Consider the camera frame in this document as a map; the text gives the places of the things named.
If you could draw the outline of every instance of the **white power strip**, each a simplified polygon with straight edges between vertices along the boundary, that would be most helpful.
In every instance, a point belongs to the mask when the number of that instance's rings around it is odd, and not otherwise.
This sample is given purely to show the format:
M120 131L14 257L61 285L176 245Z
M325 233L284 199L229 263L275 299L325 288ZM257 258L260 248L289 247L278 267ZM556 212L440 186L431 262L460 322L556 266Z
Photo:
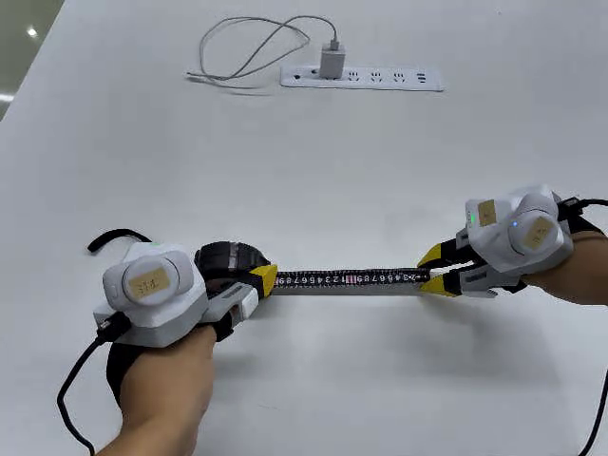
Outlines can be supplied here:
M345 67L340 79L322 79L318 66L282 66L284 87L370 88L377 90L425 90L441 92L445 88L439 73L424 68Z

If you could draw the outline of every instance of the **tape measure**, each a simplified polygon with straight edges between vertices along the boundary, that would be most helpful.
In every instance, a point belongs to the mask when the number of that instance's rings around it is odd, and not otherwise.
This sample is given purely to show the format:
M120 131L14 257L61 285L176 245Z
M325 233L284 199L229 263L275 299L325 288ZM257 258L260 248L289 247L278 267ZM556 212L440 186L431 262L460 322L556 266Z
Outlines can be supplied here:
M273 295L414 295L429 280L418 268L280 271Z

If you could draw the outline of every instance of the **beige label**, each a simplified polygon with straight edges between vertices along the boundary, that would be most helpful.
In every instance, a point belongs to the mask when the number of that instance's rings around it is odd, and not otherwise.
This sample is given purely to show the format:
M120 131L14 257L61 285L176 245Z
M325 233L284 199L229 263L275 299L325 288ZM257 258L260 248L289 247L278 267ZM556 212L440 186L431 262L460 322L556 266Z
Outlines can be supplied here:
M477 212L479 213L479 226L484 227L496 223L496 206L494 205L494 199L480 202L477 206Z
M536 250L553 229L553 223L543 217L538 217L528 233L523 238L523 245L528 249Z
M170 283L167 272L159 268L132 278L129 280L129 288L136 299L141 299L169 288Z

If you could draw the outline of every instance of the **forearm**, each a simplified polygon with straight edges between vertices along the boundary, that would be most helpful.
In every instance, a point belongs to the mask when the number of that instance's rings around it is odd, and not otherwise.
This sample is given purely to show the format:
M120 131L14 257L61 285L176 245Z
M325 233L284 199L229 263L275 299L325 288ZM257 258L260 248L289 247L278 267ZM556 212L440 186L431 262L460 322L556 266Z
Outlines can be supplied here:
M581 232L572 239L574 253L560 266L523 280L560 299L608 305L608 238L600 233Z
M188 456L196 444L197 427L176 427L154 419L134 427L123 427L120 435L99 456Z

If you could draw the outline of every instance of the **table surface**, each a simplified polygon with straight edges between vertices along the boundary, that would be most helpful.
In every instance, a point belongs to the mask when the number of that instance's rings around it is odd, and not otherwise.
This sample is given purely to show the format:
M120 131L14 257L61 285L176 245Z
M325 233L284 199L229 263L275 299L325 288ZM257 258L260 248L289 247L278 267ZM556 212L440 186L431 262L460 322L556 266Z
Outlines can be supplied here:
M54 401L94 335L101 274L129 245L89 256L104 230L192 251L242 240L284 269L407 267L463 226L469 198L542 181L606 198L606 5L67 0L0 123L0 453L84 454ZM185 82L203 32L245 13L326 15L350 65L433 66L447 91L286 89L277 67L264 96ZM329 38L302 26L313 45L292 63ZM219 35L210 66L234 65L265 30ZM608 227L606 211L588 214ZM576 454L607 324L603 308L531 288L277 296L218 346L196 454ZM106 350L67 399L97 447L120 425Z

